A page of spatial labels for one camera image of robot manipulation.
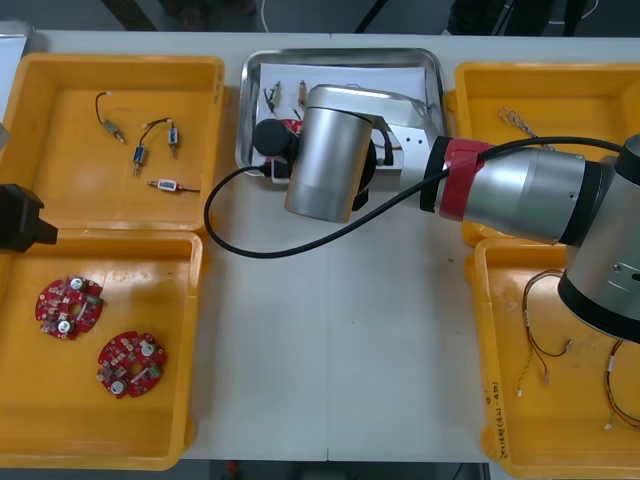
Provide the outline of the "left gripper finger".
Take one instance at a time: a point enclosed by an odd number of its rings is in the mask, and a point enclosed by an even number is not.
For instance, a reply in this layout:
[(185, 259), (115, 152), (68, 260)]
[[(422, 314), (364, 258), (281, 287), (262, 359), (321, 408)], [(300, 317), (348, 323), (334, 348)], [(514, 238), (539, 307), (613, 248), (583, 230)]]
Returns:
[(58, 229), (48, 222), (38, 219), (34, 230), (33, 242), (36, 244), (55, 245), (58, 239)]

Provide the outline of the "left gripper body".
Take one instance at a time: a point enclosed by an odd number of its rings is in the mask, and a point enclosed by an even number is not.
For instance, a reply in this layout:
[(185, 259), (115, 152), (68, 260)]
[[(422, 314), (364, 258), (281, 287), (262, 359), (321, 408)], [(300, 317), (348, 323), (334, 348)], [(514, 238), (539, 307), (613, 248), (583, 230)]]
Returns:
[(1, 251), (25, 252), (40, 243), (43, 203), (17, 184), (1, 185)]

